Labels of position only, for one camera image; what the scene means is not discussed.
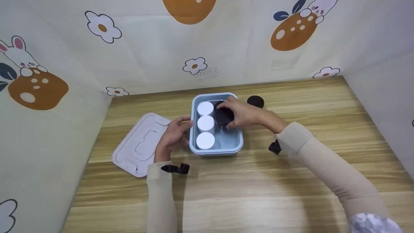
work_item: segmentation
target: pink plastic lid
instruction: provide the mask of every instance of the pink plastic lid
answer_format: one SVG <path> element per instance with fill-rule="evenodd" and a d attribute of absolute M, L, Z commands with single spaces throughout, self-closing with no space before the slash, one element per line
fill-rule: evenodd
<path fill-rule="evenodd" d="M 112 153 L 112 162 L 133 176 L 144 177 L 154 162 L 155 148 L 171 120 L 147 113 Z"/>

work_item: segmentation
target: white flower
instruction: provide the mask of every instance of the white flower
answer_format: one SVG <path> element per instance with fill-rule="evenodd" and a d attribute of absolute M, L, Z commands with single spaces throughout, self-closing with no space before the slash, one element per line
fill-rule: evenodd
<path fill-rule="evenodd" d="M 115 95 L 115 96 L 124 96 L 129 95 L 129 92 L 125 91 L 125 89 L 121 87 L 107 87 L 106 90 L 108 91 L 107 94 L 109 96 Z"/>
<path fill-rule="evenodd" d="M 316 73 L 313 78 L 332 77 L 337 75 L 339 72 L 341 72 L 339 68 L 332 69 L 332 67 L 327 66 L 322 68 L 319 73 Z"/>
<path fill-rule="evenodd" d="M 113 43 L 113 39 L 119 39 L 122 36 L 122 32 L 115 27 L 113 20 L 105 14 L 97 15 L 92 11 L 85 12 L 86 18 L 89 20 L 89 30 L 100 36 L 106 43 Z"/>
<path fill-rule="evenodd" d="M 10 232 L 16 223 L 13 213 L 17 209 L 17 201 L 9 199 L 0 203 L 0 232 Z"/>
<path fill-rule="evenodd" d="M 187 60 L 185 61 L 183 71 L 190 72 L 192 75 L 196 75 L 198 72 L 200 72 L 200 70 L 207 69 L 207 64 L 205 62 L 206 60 L 202 57 Z"/>

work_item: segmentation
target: rabbit ear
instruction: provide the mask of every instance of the rabbit ear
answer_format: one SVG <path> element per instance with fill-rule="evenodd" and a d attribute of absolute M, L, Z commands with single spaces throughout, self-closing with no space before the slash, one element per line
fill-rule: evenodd
<path fill-rule="evenodd" d="M 24 43 L 24 40 L 19 36 L 12 37 L 12 44 L 15 48 L 26 50 L 26 44 Z"/>
<path fill-rule="evenodd" d="M 2 51 L 4 53 L 5 51 L 7 51 L 8 48 L 9 48 L 9 46 L 7 46 L 6 43 L 4 43 L 2 40 L 0 40 L 0 51 Z"/>

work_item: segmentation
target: lid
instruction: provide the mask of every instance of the lid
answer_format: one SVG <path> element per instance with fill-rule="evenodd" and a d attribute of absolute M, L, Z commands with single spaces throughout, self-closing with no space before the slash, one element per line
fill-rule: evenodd
<path fill-rule="evenodd" d="M 144 177 L 154 162 L 155 148 L 171 120 L 147 113 L 112 153 L 112 162 L 133 176 Z"/>
<path fill-rule="evenodd" d="M 209 132 L 200 133 L 195 140 L 200 150 L 210 149 L 214 146 L 215 141 L 214 135 Z"/>
<path fill-rule="evenodd" d="M 258 108 L 263 108 L 265 106 L 265 100 L 258 96 L 258 95 L 252 95 L 247 99 L 247 103 L 251 104 L 253 106 L 256 106 Z"/>
<path fill-rule="evenodd" d="M 210 115 L 213 112 L 213 108 L 214 106 L 212 103 L 205 101 L 197 106 L 197 112 L 200 116 Z"/>
<path fill-rule="evenodd" d="M 214 117 L 216 118 L 217 123 L 227 125 L 234 121 L 234 113 L 230 108 L 222 107 L 218 109 L 217 107 L 223 102 L 224 101 L 218 101 L 214 105 Z"/>
<path fill-rule="evenodd" d="M 200 131 L 205 132 L 214 128 L 214 118 L 211 116 L 202 116 L 197 121 L 197 127 Z"/>

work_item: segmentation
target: orange egg illustration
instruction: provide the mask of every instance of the orange egg illustration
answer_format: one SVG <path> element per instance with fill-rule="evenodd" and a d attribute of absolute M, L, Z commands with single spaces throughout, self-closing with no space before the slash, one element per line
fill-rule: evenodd
<path fill-rule="evenodd" d="M 34 110 L 49 110 L 60 102 L 69 87 L 58 76 L 30 68 L 30 77 L 19 76 L 9 85 L 10 96 L 19 104 Z"/>
<path fill-rule="evenodd" d="M 167 11 L 182 24 L 197 24 L 213 10 L 216 0 L 163 0 Z"/>
<path fill-rule="evenodd" d="M 311 13 L 303 18 L 296 13 L 283 21 L 270 39 L 272 47 L 279 51 L 289 51 L 303 45 L 312 36 L 317 24 L 317 15 Z"/>

